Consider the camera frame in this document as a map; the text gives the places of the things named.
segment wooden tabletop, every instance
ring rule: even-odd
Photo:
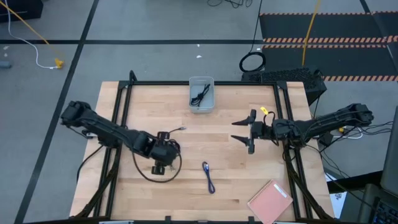
[[[103,82],[96,112],[111,119],[116,97],[117,82]],[[294,119],[310,119],[310,111],[302,83],[288,83],[290,103]],[[232,126],[245,119],[251,109],[264,106],[275,111],[275,96],[271,86],[215,86],[215,109],[209,114],[193,114],[188,107],[189,89],[185,85],[136,85],[127,116],[130,129],[145,130],[153,135],[158,131],[170,131],[181,126],[171,138],[181,145],[182,170],[177,178],[166,184],[144,180],[137,172],[132,154],[123,147],[118,182],[114,198],[112,219],[164,220],[233,220],[247,221],[254,216],[247,202],[271,179],[276,180],[290,193],[282,146],[270,141],[256,140],[256,151],[249,155],[244,144],[231,138],[231,134],[248,136],[249,127]],[[283,109],[283,94],[280,92]],[[123,110],[124,96],[118,123]],[[316,147],[316,141],[309,145]],[[96,139],[88,141],[85,157],[98,148]],[[333,209],[323,173],[319,153],[303,148],[302,160],[309,191],[331,216]],[[155,179],[168,179],[166,175],[150,174],[152,159],[136,156],[138,166],[145,175]],[[104,150],[91,158],[81,170],[70,215],[76,215],[90,200],[100,179]],[[206,175],[201,163],[207,161],[216,193],[208,193]],[[305,217],[302,194],[297,188],[300,212]],[[104,194],[103,205],[108,193]],[[279,221],[293,221],[293,206],[285,210]]]

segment pink notebook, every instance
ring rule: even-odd
[[[273,223],[293,202],[280,185],[270,180],[249,202],[249,208],[263,224]]]

